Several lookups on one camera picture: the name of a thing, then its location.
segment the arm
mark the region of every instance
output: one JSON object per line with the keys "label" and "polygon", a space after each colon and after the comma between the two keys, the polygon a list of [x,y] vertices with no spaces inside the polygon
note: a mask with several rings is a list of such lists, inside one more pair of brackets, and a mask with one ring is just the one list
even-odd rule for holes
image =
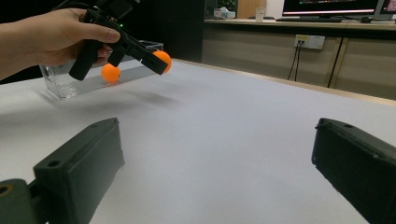
{"label": "arm", "polygon": [[[61,9],[22,21],[0,24],[0,80],[30,66],[59,65],[75,59],[84,39],[115,43],[120,33],[80,22],[83,9]],[[110,48],[98,51],[98,63]]]}

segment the orange ball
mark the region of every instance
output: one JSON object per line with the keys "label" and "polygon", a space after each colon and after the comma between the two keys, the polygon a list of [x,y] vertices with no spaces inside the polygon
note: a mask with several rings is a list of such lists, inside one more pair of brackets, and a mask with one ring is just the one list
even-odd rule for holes
{"label": "orange ball", "polygon": [[102,67],[102,78],[107,82],[117,82],[120,78],[121,70],[118,67],[113,66],[111,63],[107,63]]}
{"label": "orange ball", "polygon": [[167,54],[163,50],[154,51],[153,54],[155,56],[157,56],[157,58],[163,60],[163,62],[168,64],[168,66],[166,66],[165,70],[163,71],[164,74],[167,73],[169,71],[169,69],[171,69],[171,66],[172,66],[172,59],[169,56],[169,54]]}

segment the cabinet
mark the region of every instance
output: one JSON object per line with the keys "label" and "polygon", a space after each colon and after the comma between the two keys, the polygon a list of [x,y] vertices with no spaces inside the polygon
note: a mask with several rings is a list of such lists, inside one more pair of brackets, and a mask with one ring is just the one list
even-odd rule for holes
{"label": "cabinet", "polygon": [[[396,100],[394,24],[209,23],[204,29],[203,63],[287,79],[296,58],[290,80]],[[296,55],[297,34],[325,35],[323,49],[301,49]]]}

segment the monitor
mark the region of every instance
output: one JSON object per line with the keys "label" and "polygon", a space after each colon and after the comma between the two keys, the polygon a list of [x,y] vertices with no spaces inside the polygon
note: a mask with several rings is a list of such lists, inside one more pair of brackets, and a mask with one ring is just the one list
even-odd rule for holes
{"label": "monitor", "polygon": [[381,14],[396,14],[396,0],[384,0],[381,7]]}
{"label": "monitor", "polygon": [[378,0],[285,0],[282,16],[374,15]]}

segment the white table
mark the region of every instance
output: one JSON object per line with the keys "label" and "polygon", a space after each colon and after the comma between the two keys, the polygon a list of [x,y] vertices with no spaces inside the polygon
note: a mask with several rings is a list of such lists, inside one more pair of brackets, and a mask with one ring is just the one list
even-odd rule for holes
{"label": "white table", "polygon": [[41,78],[3,85],[0,180],[31,182],[53,150],[118,118],[126,164],[92,223],[366,223],[311,163],[315,126],[338,119],[396,146],[396,104],[334,93],[181,61],[68,100]]}

